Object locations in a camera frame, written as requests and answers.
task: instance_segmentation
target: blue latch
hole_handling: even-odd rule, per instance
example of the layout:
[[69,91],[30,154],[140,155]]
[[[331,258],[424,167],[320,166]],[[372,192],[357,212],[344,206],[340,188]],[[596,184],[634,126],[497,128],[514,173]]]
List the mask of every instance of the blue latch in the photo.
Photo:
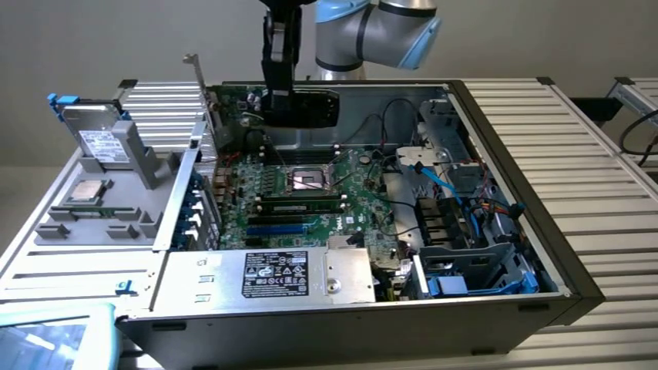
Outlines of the blue latch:
[[191,186],[199,188],[204,183],[204,177],[199,174],[199,172],[192,171],[191,174]]
[[195,215],[195,210],[192,210],[189,207],[181,207],[181,211],[177,214],[177,218],[180,219],[187,219]]
[[116,295],[130,294],[132,280],[120,281],[114,286]]
[[427,287],[429,289],[429,295],[435,298],[448,296],[532,294],[539,291],[536,277],[527,271],[523,272],[523,278],[519,281],[512,281],[501,288],[469,291],[463,276],[432,276],[427,281]]
[[80,101],[80,97],[74,95],[64,95],[57,99],[57,104],[69,106]]
[[183,205],[185,207],[189,207],[195,204],[197,204],[199,202],[199,198],[195,197],[195,194],[193,193],[185,193],[185,196],[183,197]]
[[187,245],[187,235],[173,234],[172,247],[169,249],[173,249],[174,251],[180,251],[181,249],[185,249],[185,245]]
[[57,94],[50,93],[48,94],[48,105],[50,106],[50,110],[54,113],[54,117],[60,120],[60,122],[64,122],[64,116],[60,113],[60,110],[57,109]]
[[176,221],[176,226],[174,226],[174,231],[176,232],[184,232],[188,231],[192,228],[192,223],[187,220],[178,220]]

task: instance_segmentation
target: wire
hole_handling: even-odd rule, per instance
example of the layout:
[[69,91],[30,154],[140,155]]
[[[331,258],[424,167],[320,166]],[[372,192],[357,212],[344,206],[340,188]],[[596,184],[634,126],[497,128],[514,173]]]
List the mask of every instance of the wire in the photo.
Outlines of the wire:
[[467,211],[467,214],[471,215],[471,222],[472,222],[472,227],[475,228],[475,236],[476,237],[480,237],[480,226],[476,222],[476,218],[475,218],[475,215],[472,214],[472,212],[469,211],[468,207],[463,205],[463,201],[461,201],[461,198],[459,198],[457,194],[456,194],[456,189],[453,188],[452,185],[449,185],[445,181],[443,181],[441,179],[439,179],[439,176],[436,176],[433,174],[432,171],[429,171],[428,168],[423,167],[420,172],[423,172],[427,177],[429,177],[429,179],[432,179],[432,181],[435,183],[437,183],[441,187],[447,188],[451,192],[452,192],[452,196],[453,196],[453,200],[456,201],[456,204],[460,206],[460,207],[464,207],[465,208],[465,211]]
[[385,122],[387,122],[387,111],[388,111],[388,108],[391,108],[391,105],[396,102],[403,102],[403,103],[407,103],[407,105],[411,107],[411,109],[413,110],[413,126],[411,127],[412,131],[411,131],[411,143],[413,143],[413,138],[416,137],[417,135],[417,131],[419,131],[419,109],[415,107],[415,104],[413,102],[411,102],[411,100],[408,100],[407,98],[395,98],[393,100],[391,100],[387,104],[387,106],[383,108],[383,113],[381,113],[381,130],[383,130],[383,134],[385,133]]
[[385,199],[385,198],[381,198],[377,194],[375,194],[375,193],[372,193],[372,192],[371,192],[371,194],[372,194],[372,197],[373,197],[375,199],[379,199],[381,202],[385,202],[385,203],[389,203],[389,204],[400,204],[400,205],[403,205],[403,206],[407,206],[407,207],[411,207],[411,208],[413,208],[413,209],[415,209],[415,205],[412,205],[411,203],[397,202],[396,200],[388,200],[388,199]]
[[493,203],[493,204],[497,204],[497,207],[501,207],[503,209],[504,208],[508,208],[507,204],[504,204],[503,202],[500,202],[499,200],[493,199],[493,198],[468,198],[469,200],[476,200],[476,201],[483,201],[483,202],[488,202],[489,204]]
[[642,123],[644,123],[655,116],[658,116],[658,110],[654,110],[651,113],[646,114],[640,119],[632,122],[628,127],[626,127],[624,131],[620,133],[619,136],[619,148],[622,152],[627,154],[634,154],[636,156],[654,156],[658,154],[658,152],[651,152],[652,146],[655,145],[655,141],[658,140],[658,136],[654,138],[650,146],[647,146],[647,149],[643,152],[638,152],[636,150],[630,150],[628,148],[626,148],[624,145],[626,137],[628,136],[630,132],[635,129],[635,127],[638,127]]
[[295,180],[295,178],[293,178],[293,177],[291,177],[291,180],[292,180],[292,182],[295,182],[295,183],[300,183],[301,185],[305,185],[307,187],[313,187],[313,188],[316,188],[317,190],[324,190],[324,188],[323,188],[323,187],[317,187],[316,185],[311,185],[309,183],[304,183],[304,182],[301,182],[301,181],[299,181],[299,180]]
[[477,196],[477,198],[481,198],[484,195],[485,195],[485,186],[487,186],[487,183],[488,183],[488,175],[489,175],[489,172],[488,172],[488,168],[484,166],[483,162],[481,161],[477,161],[479,164],[480,164],[480,167],[481,167],[481,171],[484,171],[483,175],[481,175],[481,190],[480,190],[480,195]]
[[340,158],[343,158],[345,156],[345,154],[351,153],[351,150],[345,150],[344,152],[341,152],[332,160],[331,162],[327,163],[327,166],[333,163],[336,160],[339,160]]
[[337,180],[335,183],[331,184],[331,187],[335,187],[336,185],[339,185],[351,175],[353,175],[353,171],[349,172],[340,180]]
[[427,177],[429,177],[429,179],[432,179],[432,181],[435,183],[437,183],[441,187],[447,188],[447,190],[449,190],[452,192],[453,199],[456,200],[457,205],[461,207],[463,206],[463,201],[461,201],[461,198],[459,198],[457,195],[456,195],[456,189],[453,188],[453,186],[449,185],[441,179],[439,179],[439,177],[433,174],[432,171],[429,171],[428,168],[423,167],[423,169],[420,170],[420,172],[423,172],[427,175]]
[[644,155],[642,156],[642,159],[639,160],[638,162],[638,166],[642,167],[642,165],[644,164],[644,162],[647,161],[648,159],[648,153],[651,152],[651,150],[654,149],[654,143],[648,144],[647,145],[647,148],[644,149]]
[[255,119],[259,119],[260,121],[264,121],[265,119],[260,117],[257,114],[249,113],[249,112],[241,112],[241,116],[252,117]]
[[341,145],[343,144],[347,144],[349,143],[349,141],[355,138],[356,134],[363,130],[364,126],[365,126],[365,123],[368,123],[369,121],[369,117],[375,117],[379,121],[379,124],[383,126],[383,118],[381,116],[377,114],[377,113],[371,113],[369,115],[365,116],[365,118],[363,118],[363,121],[360,121],[360,125],[359,125],[359,128],[356,129],[356,131],[347,137],[347,139],[343,140],[343,142],[340,143]]
[[399,237],[401,234],[407,234],[409,231],[415,230],[415,229],[419,229],[420,227],[417,226],[413,226],[413,227],[409,227],[407,230],[404,231],[400,231],[399,233],[396,234],[389,234],[387,233],[384,230],[381,230],[381,222],[377,220],[377,230],[381,234],[384,234],[387,237]]
[[272,142],[269,142],[269,145],[271,145],[271,148],[272,150],[275,151],[276,153],[276,156],[279,157],[279,160],[280,160],[280,164],[285,167],[285,161],[284,161],[284,158],[280,156],[280,153],[279,153],[279,150],[276,149],[276,146]]

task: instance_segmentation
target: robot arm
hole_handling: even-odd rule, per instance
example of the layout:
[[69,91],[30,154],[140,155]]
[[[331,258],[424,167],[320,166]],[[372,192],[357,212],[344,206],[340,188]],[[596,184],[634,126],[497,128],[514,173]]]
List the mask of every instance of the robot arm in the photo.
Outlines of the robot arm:
[[263,22],[261,69],[271,92],[272,110],[291,110],[295,66],[301,41],[301,5],[315,0],[260,0],[267,6]]
[[[268,126],[336,126],[337,94],[295,90],[301,41],[301,5],[315,0],[260,0],[261,70],[267,85],[263,116]],[[321,79],[359,79],[363,61],[416,69],[436,37],[440,20],[432,0],[319,0],[316,57]]]
[[268,8],[261,59],[267,86],[261,113],[268,126],[315,129],[337,124],[337,94],[321,89],[293,89],[301,41],[301,5],[313,1],[260,0]]
[[363,61],[416,69],[440,26],[432,0],[319,0],[315,22],[321,79],[361,79]]

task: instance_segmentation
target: sticker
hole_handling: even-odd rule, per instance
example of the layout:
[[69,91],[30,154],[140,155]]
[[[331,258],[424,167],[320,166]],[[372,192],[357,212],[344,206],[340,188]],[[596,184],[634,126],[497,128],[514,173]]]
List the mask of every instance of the sticker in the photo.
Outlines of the sticker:
[[128,163],[118,139],[109,131],[78,131],[86,148],[100,163]]
[[277,206],[272,210],[307,210],[307,206]]
[[247,253],[243,296],[245,298],[308,295],[305,251]]

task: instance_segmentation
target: green motherboard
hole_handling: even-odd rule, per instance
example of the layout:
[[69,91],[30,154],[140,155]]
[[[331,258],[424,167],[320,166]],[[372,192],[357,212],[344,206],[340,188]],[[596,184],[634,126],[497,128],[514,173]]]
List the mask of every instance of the green motherboard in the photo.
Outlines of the green motherboard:
[[[397,266],[397,257],[391,258],[396,238],[385,235],[395,233],[391,208],[383,201],[385,193],[364,187],[365,180],[379,182],[379,161],[365,149],[331,155],[324,164],[308,164],[307,160],[303,165],[284,165],[284,158],[272,152],[268,156],[277,163],[263,160],[256,153],[231,162],[231,185],[220,206],[220,249],[323,247],[331,237],[361,232],[371,261],[380,267]],[[276,215],[267,216],[269,221],[277,217],[283,220],[288,214],[300,217],[303,232],[267,233],[263,228],[275,222],[268,226],[249,222],[263,214]]]

